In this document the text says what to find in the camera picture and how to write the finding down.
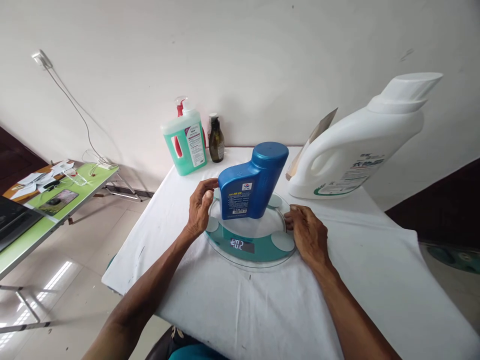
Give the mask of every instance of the blue oil bottle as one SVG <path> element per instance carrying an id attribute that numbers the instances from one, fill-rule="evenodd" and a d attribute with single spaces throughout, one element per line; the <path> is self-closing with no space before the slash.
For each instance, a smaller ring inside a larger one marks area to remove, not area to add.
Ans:
<path id="1" fill-rule="evenodd" d="M 262 142 L 249 162 L 223 170 L 218 176 L 221 218 L 261 218 L 288 156 L 285 145 Z"/>

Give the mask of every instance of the table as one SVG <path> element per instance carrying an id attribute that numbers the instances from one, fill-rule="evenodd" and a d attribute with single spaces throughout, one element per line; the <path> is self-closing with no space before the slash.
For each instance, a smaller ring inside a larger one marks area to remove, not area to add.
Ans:
<path id="1" fill-rule="evenodd" d="M 52 166 L 53 165 L 47 165 L 47 166 L 44 166 L 42 167 L 40 170 L 37 170 L 35 171 L 36 173 L 49 173 L 50 170 L 52 169 Z M 62 178 L 64 178 L 65 175 L 60 173 L 58 175 L 56 175 L 54 178 L 55 180 L 60 180 Z M 5 191 L 5 193 L 3 193 L 3 196 L 7 199 L 10 199 L 16 192 L 17 190 L 15 189 L 15 187 L 17 187 L 19 184 L 16 183 L 15 185 L 13 185 L 12 187 L 10 187 L 7 191 Z M 16 197 L 14 198 L 12 201 L 16 202 L 16 203 L 19 203 L 19 204 L 24 204 L 26 203 L 28 200 L 30 200 L 31 198 L 37 196 L 38 194 L 40 194 L 40 192 L 35 189 L 34 192 L 31 192 L 29 194 L 25 194 L 23 196 L 19 196 L 19 197 Z"/>
<path id="2" fill-rule="evenodd" d="M 391 221 L 363 188 L 334 200 L 275 192 L 311 207 L 328 227 L 328 252 L 345 285 L 403 359 L 478 359 L 480 338 L 423 261 L 414 231 Z M 250 160 L 251 148 L 187 176 L 173 168 L 102 277 L 125 294 L 175 240 L 198 182 Z M 342 359 L 323 294 L 298 253 L 268 269 L 234 266 L 202 234 L 183 257 L 156 315 L 229 359 Z"/>
<path id="3" fill-rule="evenodd" d="M 19 238 L 17 238 L 12 244 L 10 244 L 10 246 L 0 252 L 0 280 L 3 279 L 32 251 L 34 251 L 55 230 L 57 230 L 60 225 L 65 222 L 65 220 L 70 219 L 72 214 L 74 214 L 86 201 L 93 197 L 95 193 L 100 190 L 106 183 L 116 182 L 117 180 L 113 180 L 114 176 L 118 176 L 121 181 L 125 182 L 127 186 L 132 190 L 134 196 L 137 197 L 135 191 L 118 174 L 118 166 L 111 170 L 97 167 L 94 171 L 95 176 L 90 176 L 89 172 L 93 168 L 93 166 L 95 166 L 95 164 L 84 164 L 77 169 L 77 172 L 88 181 L 87 184 L 85 184 L 84 186 L 79 186 L 73 183 L 70 179 L 65 178 L 64 183 L 60 183 L 57 188 L 54 188 L 51 191 L 43 192 L 28 201 L 26 204 L 24 204 L 24 206 L 30 209 L 36 209 L 64 189 L 68 189 L 78 194 L 78 196 L 73 201 L 67 204 L 57 214 L 55 214 L 54 216 L 42 218 L 30 229 L 24 232 Z M 20 300 L 26 305 L 28 310 L 35 317 L 36 323 L 23 324 L 18 326 L 5 326 L 0 328 L 0 334 L 13 331 L 21 331 L 25 329 L 47 327 L 50 325 L 49 322 L 40 322 L 39 317 L 32 310 L 30 304 L 25 300 L 24 296 L 22 295 L 22 288 L 23 287 L 21 286 L 0 285 L 0 290 L 14 291 L 18 294 Z"/>

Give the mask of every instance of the doormat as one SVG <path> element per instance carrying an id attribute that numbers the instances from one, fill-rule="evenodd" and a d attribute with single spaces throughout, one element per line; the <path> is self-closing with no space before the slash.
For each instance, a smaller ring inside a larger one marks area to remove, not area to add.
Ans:
<path id="1" fill-rule="evenodd" d="M 444 245 L 426 244 L 426 250 L 439 262 L 468 273 L 480 274 L 480 253 Z"/>

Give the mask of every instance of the tile floor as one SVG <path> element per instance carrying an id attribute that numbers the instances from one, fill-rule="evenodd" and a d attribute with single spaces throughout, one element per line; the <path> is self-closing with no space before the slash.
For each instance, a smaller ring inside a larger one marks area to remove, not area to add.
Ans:
<path id="1" fill-rule="evenodd" d="M 101 283 L 148 201 L 112 195 L 93 198 L 7 277 L 3 285 L 26 286 L 27 298 L 43 321 L 54 326 L 0 334 L 0 359 L 80 359 L 97 336 L 120 296 Z M 480 275 L 446 266 L 420 246 L 428 268 L 480 334 Z M 40 304 L 32 301 L 35 296 Z M 32 322 L 14 293 L 0 291 L 0 327 Z M 170 325 L 154 316 L 131 359 L 145 359 Z"/>

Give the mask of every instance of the digital display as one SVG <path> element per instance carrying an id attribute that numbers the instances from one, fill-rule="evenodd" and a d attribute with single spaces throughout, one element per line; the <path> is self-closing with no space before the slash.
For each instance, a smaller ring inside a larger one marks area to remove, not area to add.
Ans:
<path id="1" fill-rule="evenodd" d="M 232 237 L 230 240 L 230 247 L 255 254 L 255 244 L 253 242 L 242 241 Z"/>

